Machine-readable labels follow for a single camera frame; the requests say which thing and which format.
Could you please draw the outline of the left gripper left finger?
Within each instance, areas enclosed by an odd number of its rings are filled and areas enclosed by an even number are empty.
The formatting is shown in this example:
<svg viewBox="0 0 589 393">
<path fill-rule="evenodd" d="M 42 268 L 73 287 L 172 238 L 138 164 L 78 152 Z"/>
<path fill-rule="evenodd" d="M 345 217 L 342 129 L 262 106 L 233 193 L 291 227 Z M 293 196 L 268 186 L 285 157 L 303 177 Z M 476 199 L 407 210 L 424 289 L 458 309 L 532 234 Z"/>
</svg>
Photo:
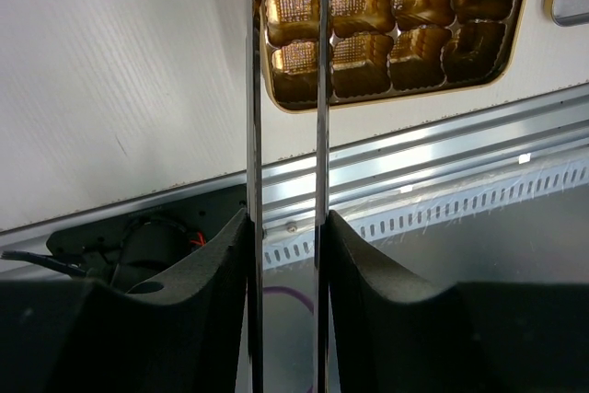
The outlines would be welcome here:
<svg viewBox="0 0 589 393">
<path fill-rule="evenodd" d="M 2 282 L 2 390 L 233 391 L 250 242 L 240 211 L 126 294 L 90 279 Z"/>
</svg>

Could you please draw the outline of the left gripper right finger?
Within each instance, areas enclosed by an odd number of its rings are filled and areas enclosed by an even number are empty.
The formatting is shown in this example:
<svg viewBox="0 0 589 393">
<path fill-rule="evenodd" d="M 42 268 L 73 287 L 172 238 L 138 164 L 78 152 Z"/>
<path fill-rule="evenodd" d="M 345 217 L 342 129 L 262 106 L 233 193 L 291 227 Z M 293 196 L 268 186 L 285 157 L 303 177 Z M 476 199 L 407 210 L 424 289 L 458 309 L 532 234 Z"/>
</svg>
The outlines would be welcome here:
<svg viewBox="0 0 589 393">
<path fill-rule="evenodd" d="M 327 221 L 344 392 L 584 392 L 584 284 L 427 281 Z"/>
</svg>

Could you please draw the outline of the metal tweezers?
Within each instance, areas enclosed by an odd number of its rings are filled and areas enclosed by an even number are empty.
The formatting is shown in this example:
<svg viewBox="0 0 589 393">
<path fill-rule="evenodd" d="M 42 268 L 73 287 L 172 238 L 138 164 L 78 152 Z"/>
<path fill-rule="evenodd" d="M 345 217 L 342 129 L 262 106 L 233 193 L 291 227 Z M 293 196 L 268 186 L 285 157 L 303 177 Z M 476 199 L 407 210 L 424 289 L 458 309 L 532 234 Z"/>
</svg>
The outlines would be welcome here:
<svg viewBox="0 0 589 393">
<path fill-rule="evenodd" d="M 247 0 L 246 79 L 248 104 L 247 207 L 253 243 L 248 252 L 248 360 L 252 392 L 263 390 L 262 303 L 262 121 L 260 73 L 260 5 Z M 313 390 L 329 390 L 329 282 L 323 265 L 329 211 L 329 0 L 318 0 L 318 105 L 314 230 L 314 378 Z"/>
</svg>

